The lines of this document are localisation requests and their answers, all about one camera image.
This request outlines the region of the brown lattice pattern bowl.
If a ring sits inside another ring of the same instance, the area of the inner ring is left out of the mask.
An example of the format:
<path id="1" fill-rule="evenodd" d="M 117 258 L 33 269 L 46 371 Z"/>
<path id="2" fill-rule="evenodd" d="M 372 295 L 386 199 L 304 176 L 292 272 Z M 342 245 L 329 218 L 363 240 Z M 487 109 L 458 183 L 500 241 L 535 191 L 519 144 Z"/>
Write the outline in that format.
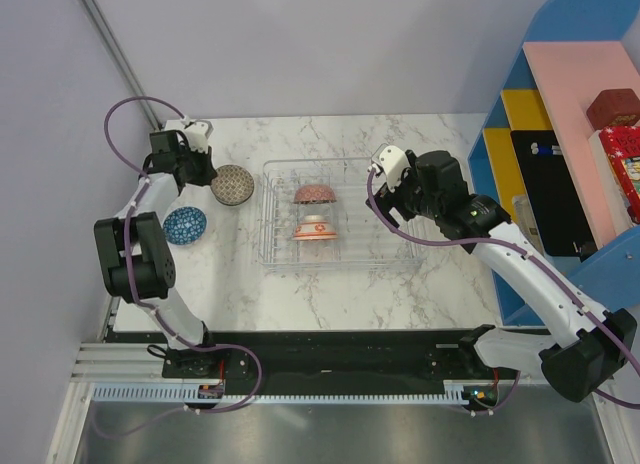
<path id="1" fill-rule="evenodd" d="M 255 190 L 251 173 L 245 168 L 227 164 L 217 169 L 217 176 L 211 182 L 211 192 L 215 199 L 225 206 L 238 206 L 248 201 Z"/>

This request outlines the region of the orange white floral bowl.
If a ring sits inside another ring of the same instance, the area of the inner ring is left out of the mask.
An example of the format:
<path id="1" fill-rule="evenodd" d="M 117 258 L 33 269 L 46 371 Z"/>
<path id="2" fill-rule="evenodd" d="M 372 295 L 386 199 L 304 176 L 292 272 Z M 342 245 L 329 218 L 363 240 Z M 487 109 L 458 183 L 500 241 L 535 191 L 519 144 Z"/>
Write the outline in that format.
<path id="1" fill-rule="evenodd" d="M 324 215 L 306 215 L 297 224 L 294 241 L 321 241 L 338 238 L 334 225 Z"/>

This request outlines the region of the red floral pattern bowl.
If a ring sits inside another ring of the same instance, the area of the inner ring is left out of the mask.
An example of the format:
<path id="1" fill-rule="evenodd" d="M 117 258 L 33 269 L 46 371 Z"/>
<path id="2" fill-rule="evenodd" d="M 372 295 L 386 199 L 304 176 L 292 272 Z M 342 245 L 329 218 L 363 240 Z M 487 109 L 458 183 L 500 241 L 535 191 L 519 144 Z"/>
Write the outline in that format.
<path id="1" fill-rule="evenodd" d="M 337 201 L 334 190 L 326 184 L 306 184 L 298 188 L 293 203 L 298 205 L 330 204 Z"/>

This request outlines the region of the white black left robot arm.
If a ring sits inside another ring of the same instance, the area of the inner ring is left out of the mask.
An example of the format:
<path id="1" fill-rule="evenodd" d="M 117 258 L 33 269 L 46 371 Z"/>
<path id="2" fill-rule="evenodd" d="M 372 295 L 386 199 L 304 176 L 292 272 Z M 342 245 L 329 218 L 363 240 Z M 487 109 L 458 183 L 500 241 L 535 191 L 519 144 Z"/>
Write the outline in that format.
<path id="1" fill-rule="evenodd" d="M 175 288 L 176 267 L 161 218 L 188 185 L 207 187 L 217 172 L 202 121 L 184 129 L 154 132 L 151 153 L 135 166 L 138 186 L 114 217 L 94 224 L 94 237 L 107 292 L 141 309 L 172 349 L 188 349 L 185 366 L 208 377 L 219 353 L 206 343 L 208 329 Z"/>

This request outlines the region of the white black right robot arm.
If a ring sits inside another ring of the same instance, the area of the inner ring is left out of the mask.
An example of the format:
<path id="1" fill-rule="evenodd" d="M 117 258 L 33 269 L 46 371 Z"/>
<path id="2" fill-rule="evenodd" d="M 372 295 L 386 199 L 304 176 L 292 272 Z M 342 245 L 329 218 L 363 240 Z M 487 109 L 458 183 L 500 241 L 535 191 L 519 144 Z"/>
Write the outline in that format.
<path id="1" fill-rule="evenodd" d="M 489 266 L 546 326 L 545 336 L 477 328 L 457 355 L 465 375 L 477 378 L 491 368 L 507 368 L 542 376 L 572 402 L 596 393 L 619 406 L 638 407 L 600 388 L 625 365 L 639 367 L 632 353 L 636 319 L 624 309 L 608 310 L 572 284 L 493 198 L 469 191 L 449 152 L 416 155 L 382 146 L 371 159 L 366 191 L 367 206 L 392 233 L 435 246 L 401 231 L 393 216 L 432 220 L 444 237 L 439 246 L 460 246 Z"/>

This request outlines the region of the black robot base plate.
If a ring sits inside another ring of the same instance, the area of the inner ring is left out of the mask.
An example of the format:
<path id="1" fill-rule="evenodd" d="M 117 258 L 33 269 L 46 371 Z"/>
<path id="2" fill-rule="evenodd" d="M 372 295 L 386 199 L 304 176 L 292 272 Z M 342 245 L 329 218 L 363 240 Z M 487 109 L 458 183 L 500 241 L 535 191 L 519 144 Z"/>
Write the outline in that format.
<path id="1" fill-rule="evenodd" d="M 165 378 L 222 378 L 235 390 L 434 390 L 446 379 L 506 382 L 506 366 L 473 355 L 476 329 L 218 332 L 217 351 L 169 350 Z"/>

